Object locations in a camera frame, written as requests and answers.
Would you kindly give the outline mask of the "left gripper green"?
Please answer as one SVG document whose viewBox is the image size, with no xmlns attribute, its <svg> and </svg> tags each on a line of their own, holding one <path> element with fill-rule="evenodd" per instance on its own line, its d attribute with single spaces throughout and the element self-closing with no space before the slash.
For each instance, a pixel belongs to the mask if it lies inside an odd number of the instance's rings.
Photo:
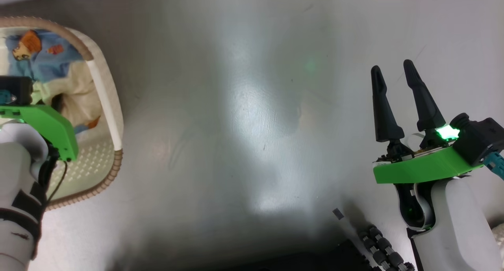
<svg viewBox="0 0 504 271">
<path fill-rule="evenodd" d="M 75 161 L 79 148 L 72 124 L 48 105 L 0 105 L 0 118 L 22 120 L 59 152 L 59 159 Z"/>
</svg>

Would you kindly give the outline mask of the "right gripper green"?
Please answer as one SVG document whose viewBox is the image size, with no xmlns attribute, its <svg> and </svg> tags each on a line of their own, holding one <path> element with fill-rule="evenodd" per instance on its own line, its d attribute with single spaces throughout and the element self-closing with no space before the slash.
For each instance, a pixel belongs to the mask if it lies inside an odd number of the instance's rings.
<svg viewBox="0 0 504 271">
<path fill-rule="evenodd" d="M 446 125 L 434 98 L 410 59 L 403 62 L 408 87 L 413 92 L 417 109 L 418 131 Z M 483 165 L 471 166 L 450 144 L 428 151 L 412 151 L 400 139 L 404 131 L 393 115 L 387 99 L 387 87 L 379 66 L 371 68 L 372 104 L 376 141 L 389 142 L 387 155 L 373 163 L 378 184 L 415 184 L 462 176 Z"/>
</svg>

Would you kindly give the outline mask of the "cream garment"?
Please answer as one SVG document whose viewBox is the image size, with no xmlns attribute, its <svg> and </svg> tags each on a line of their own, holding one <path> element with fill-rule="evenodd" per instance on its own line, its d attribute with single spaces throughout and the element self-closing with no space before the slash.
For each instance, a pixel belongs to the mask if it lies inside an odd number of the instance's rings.
<svg viewBox="0 0 504 271">
<path fill-rule="evenodd" d="M 33 84 L 33 104 L 43 102 L 56 106 L 56 97 L 61 98 L 57 111 L 74 128 L 83 131 L 97 126 L 102 105 L 86 62 L 70 63 L 66 77 Z"/>
</svg>

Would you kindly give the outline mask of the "blue bear print garment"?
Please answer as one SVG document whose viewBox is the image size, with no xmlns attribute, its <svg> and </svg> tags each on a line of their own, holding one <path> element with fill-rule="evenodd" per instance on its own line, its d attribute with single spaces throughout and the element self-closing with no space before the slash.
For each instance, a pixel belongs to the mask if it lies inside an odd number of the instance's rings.
<svg viewBox="0 0 504 271">
<path fill-rule="evenodd" d="M 6 37 L 5 43 L 8 74 L 27 76 L 33 84 L 66 77 L 70 63 L 86 62 L 69 41 L 46 30 L 28 30 L 20 35 L 11 35 Z M 57 111 L 60 102 L 61 98 L 56 97 L 56 106 L 51 107 Z M 76 134 L 83 131 L 74 128 Z"/>
</svg>

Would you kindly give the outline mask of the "cream perforated laundry basket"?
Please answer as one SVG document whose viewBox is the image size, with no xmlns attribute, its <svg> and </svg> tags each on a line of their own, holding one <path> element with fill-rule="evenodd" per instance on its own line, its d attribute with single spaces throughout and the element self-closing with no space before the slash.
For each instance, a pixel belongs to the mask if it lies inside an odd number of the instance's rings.
<svg viewBox="0 0 504 271">
<path fill-rule="evenodd" d="M 0 17 L 0 37 L 28 29 L 55 32 L 83 54 L 103 108 L 97 126 L 78 135 L 79 155 L 65 171 L 63 162 L 52 175 L 49 193 L 56 195 L 46 210 L 55 210 L 107 189 L 119 174 L 123 158 L 124 120 L 115 82 L 100 47 L 86 34 L 36 17 Z"/>
</svg>

